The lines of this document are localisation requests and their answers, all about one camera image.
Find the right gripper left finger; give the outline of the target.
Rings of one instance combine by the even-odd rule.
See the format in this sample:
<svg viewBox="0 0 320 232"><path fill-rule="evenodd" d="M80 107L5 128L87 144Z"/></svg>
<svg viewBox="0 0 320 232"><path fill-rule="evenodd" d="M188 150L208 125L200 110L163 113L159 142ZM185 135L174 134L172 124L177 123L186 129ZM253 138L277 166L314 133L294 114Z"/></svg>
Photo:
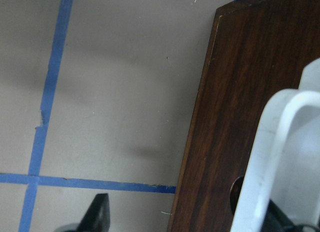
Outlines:
<svg viewBox="0 0 320 232"><path fill-rule="evenodd" d="M110 200L108 193L95 195L79 223L63 225L54 231L109 231L111 225Z"/></svg>

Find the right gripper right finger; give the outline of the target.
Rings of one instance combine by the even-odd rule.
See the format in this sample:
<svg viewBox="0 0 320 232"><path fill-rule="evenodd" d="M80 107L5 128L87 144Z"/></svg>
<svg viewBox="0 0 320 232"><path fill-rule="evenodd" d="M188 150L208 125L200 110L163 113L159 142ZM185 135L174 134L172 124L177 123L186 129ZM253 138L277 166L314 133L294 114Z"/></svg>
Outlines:
<svg viewBox="0 0 320 232"><path fill-rule="evenodd" d="M272 201L269 201L260 231L319 231L320 228L311 224L294 224L285 213Z"/></svg>

